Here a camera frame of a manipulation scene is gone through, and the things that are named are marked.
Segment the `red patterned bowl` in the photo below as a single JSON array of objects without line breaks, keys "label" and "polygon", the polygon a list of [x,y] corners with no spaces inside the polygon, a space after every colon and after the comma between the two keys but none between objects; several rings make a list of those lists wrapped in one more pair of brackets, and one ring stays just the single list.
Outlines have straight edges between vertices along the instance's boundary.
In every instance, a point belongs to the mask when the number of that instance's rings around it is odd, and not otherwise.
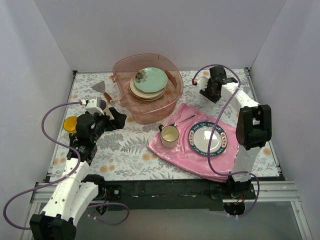
[{"label": "red patterned bowl", "polygon": [[213,95],[213,94],[216,94],[216,95],[221,95],[221,87],[212,87],[209,92]]}]

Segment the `cream enamel mug black rim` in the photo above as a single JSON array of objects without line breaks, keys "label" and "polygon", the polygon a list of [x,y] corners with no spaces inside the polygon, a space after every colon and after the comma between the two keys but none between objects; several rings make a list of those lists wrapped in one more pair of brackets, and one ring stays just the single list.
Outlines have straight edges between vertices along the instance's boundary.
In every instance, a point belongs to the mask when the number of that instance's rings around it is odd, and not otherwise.
[{"label": "cream enamel mug black rim", "polygon": [[166,148],[174,148],[179,140],[180,132],[178,128],[174,125],[159,125],[161,143]]}]

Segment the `light green plate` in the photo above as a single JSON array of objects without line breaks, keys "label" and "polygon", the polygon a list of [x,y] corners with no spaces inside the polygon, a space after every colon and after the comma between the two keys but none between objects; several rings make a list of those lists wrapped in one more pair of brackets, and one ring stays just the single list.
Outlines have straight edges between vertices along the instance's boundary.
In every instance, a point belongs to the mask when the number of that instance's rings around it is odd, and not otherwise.
[{"label": "light green plate", "polygon": [[134,76],[135,87],[145,93],[155,93],[166,87],[168,77],[166,73],[156,67],[139,70]]}]

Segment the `pink satin cloth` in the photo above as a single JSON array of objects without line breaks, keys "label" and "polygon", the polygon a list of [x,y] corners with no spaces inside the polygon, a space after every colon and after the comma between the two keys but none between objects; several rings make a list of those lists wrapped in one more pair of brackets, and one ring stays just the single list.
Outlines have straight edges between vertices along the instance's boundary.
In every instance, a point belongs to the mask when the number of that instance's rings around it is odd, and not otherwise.
[{"label": "pink satin cloth", "polygon": [[[159,158],[187,172],[215,182],[226,182],[227,177],[215,174],[209,166],[208,157],[196,153],[189,143],[189,131],[192,126],[200,122],[215,123],[216,119],[214,117],[208,116],[196,108],[183,103],[165,125],[168,126],[173,122],[178,123],[190,115],[195,115],[195,117],[177,126],[177,129],[179,130],[179,139],[175,147],[165,147],[161,143],[161,134],[157,133],[147,148]],[[226,149],[221,154],[218,156],[211,156],[210,162],[217,172],[229,173],[235,165],[236,155],[238,153],[236,128],[221,120],[218,122],[217,127],[225,132],[227,145]]]}]

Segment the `silver spoon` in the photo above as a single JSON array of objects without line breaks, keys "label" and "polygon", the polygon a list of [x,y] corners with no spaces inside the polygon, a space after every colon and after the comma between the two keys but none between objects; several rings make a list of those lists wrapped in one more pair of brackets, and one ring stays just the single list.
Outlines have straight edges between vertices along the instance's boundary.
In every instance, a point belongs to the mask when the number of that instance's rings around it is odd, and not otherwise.
[{"label": "silver spoon", "polygon": [[183,120],[181,120],[181,121],[179,121],[179,122],[172,122],[172,123],[170,123],[169,125],[170,125],[170,126],[173,126],[173,127],[176,127],[176,126],[178,126],[179,124],[181,124],[181,123],[183,123],[183,122],[185,122],[185,121],[187,121],[187,120],[189,120],[189,119],[192,119],[193,117],[195,117],[194,114],[193,114],[193,115],[190,115],[189,117],[187,117],[187,118],[185,118],[185,119],[183,119]]}]

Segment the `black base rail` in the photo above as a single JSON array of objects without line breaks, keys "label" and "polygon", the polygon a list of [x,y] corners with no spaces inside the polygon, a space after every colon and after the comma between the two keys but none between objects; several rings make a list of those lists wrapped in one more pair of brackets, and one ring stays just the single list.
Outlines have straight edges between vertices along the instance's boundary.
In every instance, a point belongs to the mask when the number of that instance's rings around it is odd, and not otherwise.
[{"label": "black base rail", "polygon": [[231,200],[225,183],[206,179],[104,181],[111,202],[130,210],[223,211],[223,200]]}]

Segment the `beige cup purple interior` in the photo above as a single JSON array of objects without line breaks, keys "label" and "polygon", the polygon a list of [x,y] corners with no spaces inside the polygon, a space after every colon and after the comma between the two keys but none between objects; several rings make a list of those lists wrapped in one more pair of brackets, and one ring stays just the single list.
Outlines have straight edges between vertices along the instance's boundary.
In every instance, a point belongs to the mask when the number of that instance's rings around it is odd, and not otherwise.
[{"label": "beige cup purple interior", "polygon": [[109,114],[109,105],[105,100],[100,99],[99,108],[101,109],[101,111],[99,113],[100,115],[108,115]]}]

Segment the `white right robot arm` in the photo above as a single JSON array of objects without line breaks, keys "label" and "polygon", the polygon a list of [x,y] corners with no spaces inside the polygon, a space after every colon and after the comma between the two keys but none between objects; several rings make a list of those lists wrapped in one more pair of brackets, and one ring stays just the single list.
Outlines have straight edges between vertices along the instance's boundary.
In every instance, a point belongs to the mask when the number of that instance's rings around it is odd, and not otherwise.
[{"label": "white right robot arm", "polygon": [[261,148],[272,138],[272,111],[267,104],[259,104],[241,90],[241,80],[237,74],[227,77],[228,67],[209,64],[210,77],[202,84],[200,93],[216,103],[220,98],[227,100],[226,105],[238,112],[235,130],[238,150],[233,168],[228,173],[214,171],[226,177],[226,192],[237,199],[251,189],[252,172],[256,157]]}]

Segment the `cream and yellow floral plate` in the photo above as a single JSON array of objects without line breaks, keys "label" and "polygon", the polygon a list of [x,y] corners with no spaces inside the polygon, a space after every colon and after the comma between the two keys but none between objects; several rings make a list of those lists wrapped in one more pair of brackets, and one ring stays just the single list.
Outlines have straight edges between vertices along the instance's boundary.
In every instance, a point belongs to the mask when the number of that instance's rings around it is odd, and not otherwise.
[{"label": "cream and yellow floral plate", "polygon": [[137,95],[135,95],[135,94],[131,94],[131,95],[133,95],[134,97],[136,97],[137,99],[139,99],[139,100],[141,100],[141,101],[151,102],[151,101],[155,101],[155,100],[161,98],[161,97],[164,95],[164,93],[159,94],[159,95],[157,95],[157,96],[155,96],[155,97],[152,97],[152,98],[143,98],[143,97],[139,97],[139,96],[137,96]]}]

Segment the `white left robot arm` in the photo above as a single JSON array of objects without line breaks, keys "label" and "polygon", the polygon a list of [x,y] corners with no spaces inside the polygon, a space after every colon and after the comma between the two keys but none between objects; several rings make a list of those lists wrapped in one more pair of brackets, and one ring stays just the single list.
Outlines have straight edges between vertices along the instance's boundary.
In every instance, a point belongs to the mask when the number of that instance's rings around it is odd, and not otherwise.
[{"label": "white left robot arm", "polygon": [[62,181],[58,182],[49,201],[39,214],[33,214],[29,225],[35,240],[73,240],[77,224],[90,202],[101,200],[107,189],[105,179],[89,174],[90,164],[98,150],[97,141],[105,132],[123,129],[127,116],[110,107],[111,115],[87,110],[76,119],[75,133],[69,135]]}]

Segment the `green rimmed white plate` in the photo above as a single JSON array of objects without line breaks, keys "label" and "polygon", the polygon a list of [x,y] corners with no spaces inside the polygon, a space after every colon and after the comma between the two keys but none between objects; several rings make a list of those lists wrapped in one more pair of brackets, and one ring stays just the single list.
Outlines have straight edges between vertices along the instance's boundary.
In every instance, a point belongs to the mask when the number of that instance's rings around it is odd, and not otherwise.
[{"label": "green rimmed white plate", "polygon": [[217,157],[224,153],[228,145],[227,133],[217,125],[213,135],[215,124],[210,121],[202,121],[191,127],[188,133],[188,142],[192,150],[198,155]]}]

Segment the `pink translucent plastic bin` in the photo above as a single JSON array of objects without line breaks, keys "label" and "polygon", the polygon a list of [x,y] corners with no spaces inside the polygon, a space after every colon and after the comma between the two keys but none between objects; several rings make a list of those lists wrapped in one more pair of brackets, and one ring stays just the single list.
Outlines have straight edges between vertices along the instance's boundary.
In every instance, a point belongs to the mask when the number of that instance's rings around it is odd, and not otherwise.
[{"label": "pink translucent plastic bin", "polygon": [[[130,82],[136,73],[147,67],[159,68],[168,77],[164,94],[152,101],[138,99],[130,91]],[[136,123],[141,125],[149,125],[168,117],[175,110],[183,93],[184,83],[177,67],[159,54],[143,53],[126,57],[113,66],[112,72],[111,79],[117,84],[121,94],[121,106],[127,108]]]}]

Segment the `yellow enamel mug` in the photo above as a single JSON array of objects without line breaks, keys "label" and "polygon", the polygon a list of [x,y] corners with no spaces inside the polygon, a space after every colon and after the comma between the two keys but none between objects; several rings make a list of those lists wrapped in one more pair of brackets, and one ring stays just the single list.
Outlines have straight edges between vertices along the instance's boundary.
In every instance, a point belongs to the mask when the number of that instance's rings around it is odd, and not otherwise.
[{"label": "yellow enamel mug", "polygon": [[70,116],[63,123],[63,129],[71,135],[74,135],[77,132],[76,131],[77,118],[78,118],[77,116]]}]

